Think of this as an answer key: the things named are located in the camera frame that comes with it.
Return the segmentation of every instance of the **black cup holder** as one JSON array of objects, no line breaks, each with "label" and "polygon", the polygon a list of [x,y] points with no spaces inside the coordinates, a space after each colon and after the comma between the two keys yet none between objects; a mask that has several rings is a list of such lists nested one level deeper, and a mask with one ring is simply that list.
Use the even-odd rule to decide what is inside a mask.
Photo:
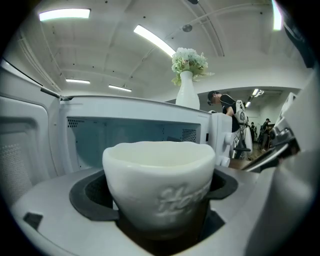
[{"label": "black cup holder", "polygon": [[233,194],[238,188],[235,178],[214,169],[210,191],[206,195],[210,200],[222,200]]},{"label": "black cup holder", "polygon": [[105,172],[99,171],[73,185],[69,193],[73,207],[91,221],[116,221],[119,213],[113,209]]},{"label": "black cup holder", "polygon": [[[214,170],[209,200],[222,200],[234,193],[238,182],[231,176]],[[110,194],[105,172],[103,170],[78,181],[69,193],[73,207],[92,221],[117,221],[119,213],[113,209],[113,198]]]},{"label": "black cup holder", "polygon": [[214,170],[210,191],[200,203],[190,226],[182,235],[170,240],[147,239],[121,212],[113,209],[113,198],[103,170],[74,184],[69,198],[73,207],[89,220],[115,221],[126,236],[149,253],[169,256],[196,245],[225,224],[219,214],[210,209],[210,200],[224,199],[236,191],[237,187],[238,183],[233,177]]}]

